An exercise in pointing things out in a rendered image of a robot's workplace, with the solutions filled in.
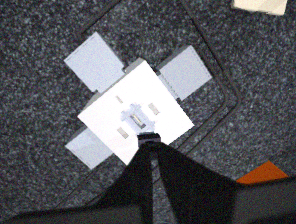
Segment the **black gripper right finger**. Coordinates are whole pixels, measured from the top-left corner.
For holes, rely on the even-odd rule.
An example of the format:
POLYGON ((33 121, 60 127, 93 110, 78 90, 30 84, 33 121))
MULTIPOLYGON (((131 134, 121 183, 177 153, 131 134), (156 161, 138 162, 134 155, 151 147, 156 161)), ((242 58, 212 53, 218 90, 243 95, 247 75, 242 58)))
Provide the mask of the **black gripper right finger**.
POLYGON ((161 180, 176 224, 248 224, 296 211, 296 176, 239 183, 156 142, 161 180))

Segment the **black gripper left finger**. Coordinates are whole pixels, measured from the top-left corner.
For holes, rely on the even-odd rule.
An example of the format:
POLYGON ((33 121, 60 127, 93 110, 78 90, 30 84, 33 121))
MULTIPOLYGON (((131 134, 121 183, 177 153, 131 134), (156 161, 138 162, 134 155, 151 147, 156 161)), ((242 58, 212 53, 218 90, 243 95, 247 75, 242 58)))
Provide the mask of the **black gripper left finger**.
POLYGON ((148 143, 140 145, 112 187, 95 204, 20 213, 3 224, 153 224, 148 143))

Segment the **cream flat square tile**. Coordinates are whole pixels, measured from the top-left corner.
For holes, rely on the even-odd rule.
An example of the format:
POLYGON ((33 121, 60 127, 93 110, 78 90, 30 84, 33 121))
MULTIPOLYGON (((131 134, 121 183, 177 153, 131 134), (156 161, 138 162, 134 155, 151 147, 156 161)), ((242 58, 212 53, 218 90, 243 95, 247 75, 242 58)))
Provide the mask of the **cream flat square tile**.
POLYGON ((257 13, 284 15, 287 0, 232 0, 231 8, 257 13))

